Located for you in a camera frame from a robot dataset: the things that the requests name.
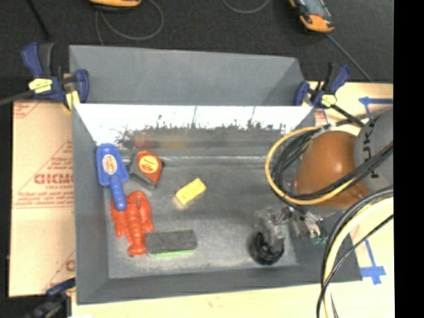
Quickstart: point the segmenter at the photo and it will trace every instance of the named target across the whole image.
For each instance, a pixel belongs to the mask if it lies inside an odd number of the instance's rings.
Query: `red plastic lobster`
[[[135,191],[126,196],[127,208],[123,211],[116,209],[111,200],[111,217],[115,224],[115,235],[119,239],[125,235],[130,246],[130,256],[140,256],[146,253],[146,231],[154,232],[152,210],[145,194]]]

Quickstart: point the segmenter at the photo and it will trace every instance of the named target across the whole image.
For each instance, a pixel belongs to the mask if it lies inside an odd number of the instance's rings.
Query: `green scrubbing pad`
[[[197,248],[193,230],[154,232],[146,235],[147,253],[155,257],[179,256]]]

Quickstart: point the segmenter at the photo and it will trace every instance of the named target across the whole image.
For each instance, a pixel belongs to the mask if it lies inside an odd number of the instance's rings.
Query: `cardboard sheet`
[[[9,296],[42,294],[75,275],[70,112],[50,101],[13,106]]]

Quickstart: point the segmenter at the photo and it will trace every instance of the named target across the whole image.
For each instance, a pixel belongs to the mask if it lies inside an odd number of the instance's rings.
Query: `black round object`
[[[261,265],[273,265],[284,253],[284,240],[278,239],[273,246],[270,246],[264,235],[257,232],[250,241],[249,253],[255,262]]]

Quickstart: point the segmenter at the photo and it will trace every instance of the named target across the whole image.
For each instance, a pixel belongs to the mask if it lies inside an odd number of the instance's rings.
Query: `yellow cable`
[[[310,126],[310,127],[304,127],[302,129],[298,129],[296,131],[293,131],[285,136],[283,136],[281,139],[279,139],[274,145],[273,147],[271,147],[271,150],[269,151],[267,157],[266,157],[266,161],[265,161],[265,175],[266,175],[266,179],[268,180],[268,183],[270,183],[271,188],[281,197],[283,197],[284,199],[287,199],[288,201],[291,201],[294,204],[297,205],[314,205],[316,203],[320,203],[322,201],[326,201],[332,197],[334,197],[336,194],[340,193],[341,191],[343,191],[346,187],[348,187],[355,179],[351,179],[347,182],[345,182],[344,184],[342,184],[341,186],[339,186],[338,188],[335,188],[333,191],[330,191],[329,193],[326,193],[325,195],[322,195],[321,197],[317,197],[315,199],[308,199],[308,200],[301,200],[301,199],[296,199],[296,198],[292,198],[290,196],[288,196],[287,194],[285,194],[280,188],[278,188],[278,186],[274,183],[271,173],[270,173],[270,164],[271,164],[271,159],[275,153],[275,151],[277,151],[277,148],[283,143],[285,142],[287,139],[303,133],[303,132],[307,132],[307,131],[314,131],[316,129],[319,129],[320,127],[317,126]]]
[[[383,199],[379,201],[378,203],[370,204],[364,207],[361,211],[359,211],[338,233],[336,238],[333,241],[333,244],[330,247],[329,254],[327,257],[327,263],[324,270],[324,278],[323,282],[328,278],[329,274],[331,273],[331,270],[333,269],[333,266],[335,264],[335,260],[337,257],[337,252],[339,251],[339,248],[343,241],[345,240],[346,236],[351,232],[351,230],[359,224],[366,216],[369,214],[381,209],[382,207],[387,206],[388,204],[393,203],[393,197]],[[324,310],[326,317],[334,317],[331,314],[331,293],[330,291],[327,291],[324,295],[323,299],[324,303]]]

